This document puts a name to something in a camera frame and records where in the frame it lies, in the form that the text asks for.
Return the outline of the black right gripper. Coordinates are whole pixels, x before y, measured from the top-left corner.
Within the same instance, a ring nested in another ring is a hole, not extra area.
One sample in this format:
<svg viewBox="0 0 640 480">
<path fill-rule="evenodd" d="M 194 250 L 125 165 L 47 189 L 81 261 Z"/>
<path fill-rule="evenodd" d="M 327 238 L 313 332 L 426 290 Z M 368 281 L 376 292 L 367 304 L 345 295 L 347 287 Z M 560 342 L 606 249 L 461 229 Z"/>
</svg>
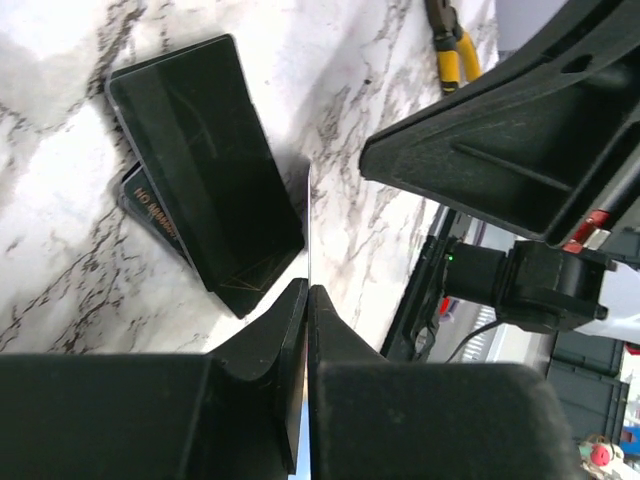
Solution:
<svg viewBox="0 0 640 480">
<path fill-rule="evenodd" d="M 570 1 L 520 50 L 458 92 L 371 136 L 363 177 L 551 246 L 594 212 L 639 224 L 639 5 Z M 601 254 L 517 241 L 454 243 L 443 291 L 534 333 L 607 318 Z"/>
</svg>

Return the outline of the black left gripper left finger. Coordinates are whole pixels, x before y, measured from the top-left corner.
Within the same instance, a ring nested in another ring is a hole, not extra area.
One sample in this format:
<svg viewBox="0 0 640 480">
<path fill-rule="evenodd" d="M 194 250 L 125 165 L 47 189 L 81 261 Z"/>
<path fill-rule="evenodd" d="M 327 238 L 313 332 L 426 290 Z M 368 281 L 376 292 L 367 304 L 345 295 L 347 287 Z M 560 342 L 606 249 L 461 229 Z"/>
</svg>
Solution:
<svg viewBox="0 0 640 480">
<path fill-rule="evenodd" d="M 296 470 L 308 283 L 205 354 L 5 354 L 5 479 L 284 479 Z"/>
</svg>

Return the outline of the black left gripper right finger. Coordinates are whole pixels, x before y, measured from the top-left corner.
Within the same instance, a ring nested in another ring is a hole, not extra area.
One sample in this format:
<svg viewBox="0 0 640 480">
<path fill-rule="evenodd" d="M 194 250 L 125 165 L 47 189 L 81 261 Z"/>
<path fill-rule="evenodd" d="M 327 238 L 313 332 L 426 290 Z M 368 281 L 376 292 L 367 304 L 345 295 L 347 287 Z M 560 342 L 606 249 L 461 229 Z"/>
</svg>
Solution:
<svg viewBox="0 0 640 480">
<path fill-rule="evenodd" d="M 577 479 L 579 454 L 551 385 L 520 364 L 385 359 L 308 300 L 315 479 Z"/>
</svg>

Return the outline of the black card stack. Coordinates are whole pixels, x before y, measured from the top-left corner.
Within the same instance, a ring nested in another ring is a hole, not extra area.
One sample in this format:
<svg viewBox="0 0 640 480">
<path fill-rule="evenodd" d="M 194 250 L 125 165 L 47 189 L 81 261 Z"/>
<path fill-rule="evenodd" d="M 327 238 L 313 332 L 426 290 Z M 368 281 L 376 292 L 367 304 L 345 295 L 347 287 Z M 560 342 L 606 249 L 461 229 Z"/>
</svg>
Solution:
<svg viewBox="0 0 640 480">
<path fill-rule="evenodd" d="M 114 71 L 105 86 L 146 177 L 207 291 L 247 316 L 301 251 L 302 223 L 223 34 Z"/>
</svg>

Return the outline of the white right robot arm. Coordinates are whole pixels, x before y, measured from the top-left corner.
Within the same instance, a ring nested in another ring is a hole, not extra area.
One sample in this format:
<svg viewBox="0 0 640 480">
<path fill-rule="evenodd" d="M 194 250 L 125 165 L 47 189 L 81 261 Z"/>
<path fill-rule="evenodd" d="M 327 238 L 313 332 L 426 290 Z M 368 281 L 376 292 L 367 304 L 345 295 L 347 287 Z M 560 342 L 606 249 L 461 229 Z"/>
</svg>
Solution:
<svg viewBox="0 0 640 480">
<path fill-rule="evenodd" d="M 639 5 L 569 1 L 480 73 L 446 2 L 430 2 L 444 97 L 380 131 L 363 178 L 445 206 L 383 351 L 408 357 L 445 298 L 497 324 L 639 339 Z"/>
</svg>

